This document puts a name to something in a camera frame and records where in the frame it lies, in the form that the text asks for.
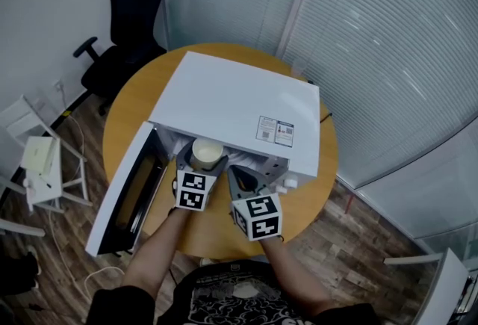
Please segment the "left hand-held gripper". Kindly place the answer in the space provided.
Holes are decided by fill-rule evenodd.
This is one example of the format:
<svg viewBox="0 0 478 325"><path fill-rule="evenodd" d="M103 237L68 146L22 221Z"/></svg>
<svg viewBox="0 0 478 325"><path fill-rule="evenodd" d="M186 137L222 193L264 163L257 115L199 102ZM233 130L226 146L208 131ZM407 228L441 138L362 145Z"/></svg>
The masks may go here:
<svg viewBox="0 0 478 325"><path fill-rule="evenodd" d="M186 144L176 156L176 208L204 211L217 176L226 168L229 157L224 155L211 169L211 176L191 170L192 143Z"/></svg>

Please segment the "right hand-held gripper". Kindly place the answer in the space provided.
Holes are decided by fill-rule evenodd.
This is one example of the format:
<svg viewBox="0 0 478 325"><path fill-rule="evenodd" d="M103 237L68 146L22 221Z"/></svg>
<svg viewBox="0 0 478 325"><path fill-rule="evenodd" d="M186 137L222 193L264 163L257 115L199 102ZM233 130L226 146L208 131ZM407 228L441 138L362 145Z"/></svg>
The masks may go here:
<svg viewBox="0 0 478 325"><path fill-rule="evenodd" d="M249 167L232 165L227 170L234 224L249 241L281 235L281 203L265 175Z"/></svg>

